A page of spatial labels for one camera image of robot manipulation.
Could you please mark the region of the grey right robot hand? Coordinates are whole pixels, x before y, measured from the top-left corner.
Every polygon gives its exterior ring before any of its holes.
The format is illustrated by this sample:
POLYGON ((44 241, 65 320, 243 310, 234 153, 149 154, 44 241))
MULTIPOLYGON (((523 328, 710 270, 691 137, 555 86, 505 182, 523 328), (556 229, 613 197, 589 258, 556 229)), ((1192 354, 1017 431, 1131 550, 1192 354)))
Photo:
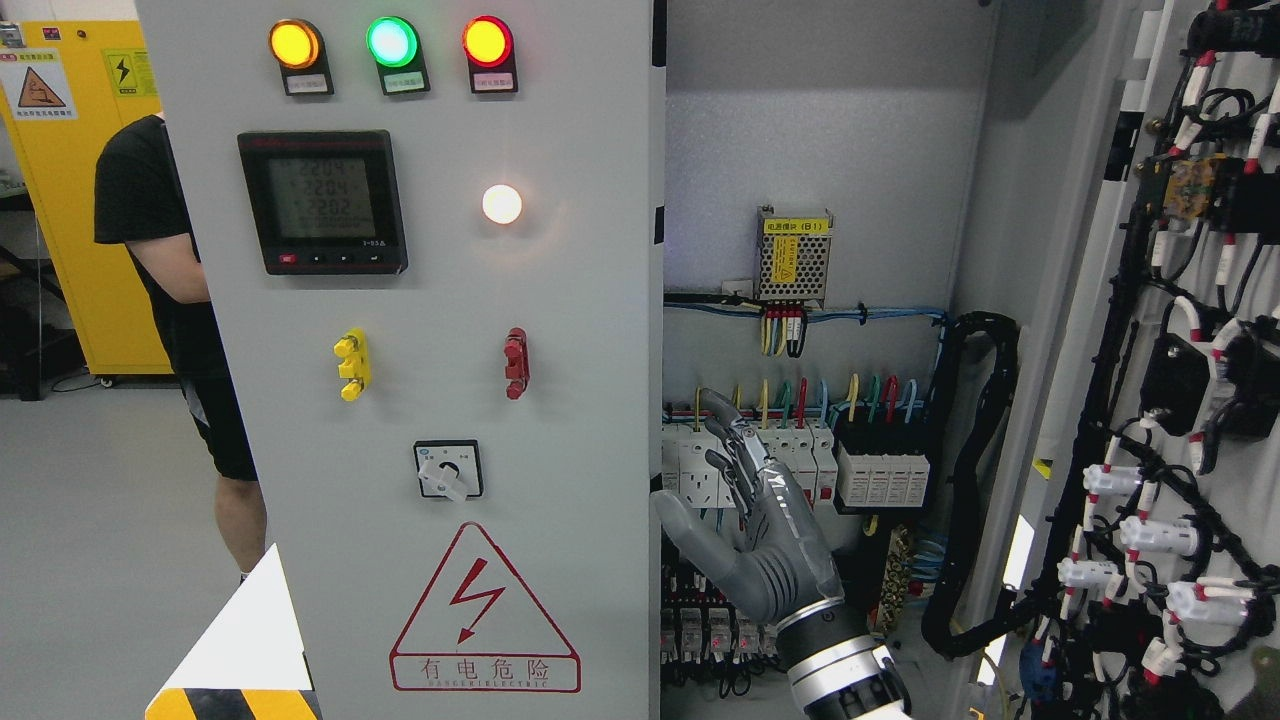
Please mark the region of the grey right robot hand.
POLYGON ((666 489, 650 497, 663 532, 755 623, 776 625, 814 603, 842 602, 831 548, 790 469, 723 395, 704 388, 699 397, 714 415, 707 428, 723 448, 708 451, 707 460, 733 483, 733 500, 748 519, 745 546, 737 550, 666 489))

